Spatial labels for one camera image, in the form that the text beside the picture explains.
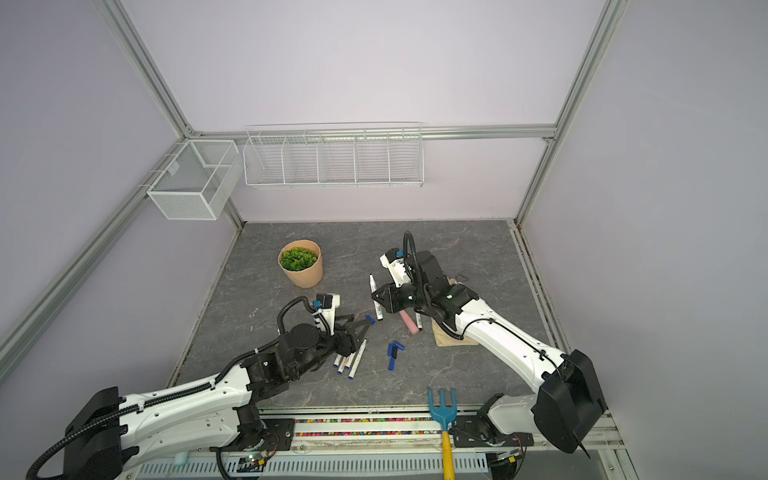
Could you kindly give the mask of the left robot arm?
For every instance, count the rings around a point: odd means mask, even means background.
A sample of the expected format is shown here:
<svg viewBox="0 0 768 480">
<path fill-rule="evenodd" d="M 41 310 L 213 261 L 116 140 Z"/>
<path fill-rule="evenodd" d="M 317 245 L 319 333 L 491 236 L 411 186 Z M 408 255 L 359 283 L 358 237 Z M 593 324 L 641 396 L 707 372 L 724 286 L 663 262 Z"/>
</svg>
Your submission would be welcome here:
<svg viewBox="0 0 768 480">
<path fill-rule="evenodd" d="M 150 460 L 192 450 L 238 451 L 267 433 L 258 402 L 286 391 L 325 360 L 357 351 L 369 320 L 343 315 L 332 327 L 301 323 L 196 381 L 144 394 L 95 393 L 25 476 L 63 453 L 62 479 L 115 479 Z"/>
</svg>

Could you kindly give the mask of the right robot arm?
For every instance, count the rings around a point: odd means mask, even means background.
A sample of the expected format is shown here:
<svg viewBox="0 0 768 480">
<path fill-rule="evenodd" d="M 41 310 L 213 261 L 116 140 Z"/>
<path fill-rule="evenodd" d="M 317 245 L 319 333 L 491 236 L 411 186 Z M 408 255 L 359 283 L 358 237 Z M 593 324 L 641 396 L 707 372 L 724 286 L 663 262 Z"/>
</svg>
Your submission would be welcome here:
<svg viewBox="0 0 768 480">
<path fill-rule="evenodd" d="M 392 248 L 380 258 L 392 277 L 372 298 L 389 313 L 406 309 L 433 319 L 449 337 L 469 338 L 522 378 L 534 397 L 492 396 L 477 413 L 477 435 L 499 444 L 514 433 L 540 433 L 565 453 L 581 448 L 607 410 L 591 359 L 565 353 L 496 312 L 475 291 L 451 282 L 428 251 Z"/>
</svg>

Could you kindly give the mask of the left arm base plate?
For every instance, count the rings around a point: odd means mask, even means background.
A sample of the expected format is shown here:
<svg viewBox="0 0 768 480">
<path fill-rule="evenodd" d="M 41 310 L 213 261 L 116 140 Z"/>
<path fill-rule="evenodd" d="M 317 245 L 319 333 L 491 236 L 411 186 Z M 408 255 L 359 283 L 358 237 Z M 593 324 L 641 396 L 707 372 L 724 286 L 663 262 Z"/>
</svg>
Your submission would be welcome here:
<svg viewBox="0 0 768 480">
<path fill-rule="evenodd" d="M 239 432 L 235 439 L 223 447 L 211 447 L 215 452 L 287 451 L 291 448 L 296 421 L 290 417 L 262 418 L 254 429 Z"/>
</svg>

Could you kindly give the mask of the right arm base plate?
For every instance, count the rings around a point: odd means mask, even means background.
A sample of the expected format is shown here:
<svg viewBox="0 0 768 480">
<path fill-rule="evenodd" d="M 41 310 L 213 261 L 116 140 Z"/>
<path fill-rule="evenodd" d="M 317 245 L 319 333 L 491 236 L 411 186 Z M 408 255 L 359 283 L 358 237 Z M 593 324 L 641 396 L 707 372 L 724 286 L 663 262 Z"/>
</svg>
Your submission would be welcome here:
<svg viewBox="0 0 768 480">
<path fill-rule="evenodd" d="M 490 421 L 478 415 L 456 418 L 448 433 L 459 448 L 479 447 L 531 447 L 534 437 L 527 432 L 501 433 Z"/>
</svg>

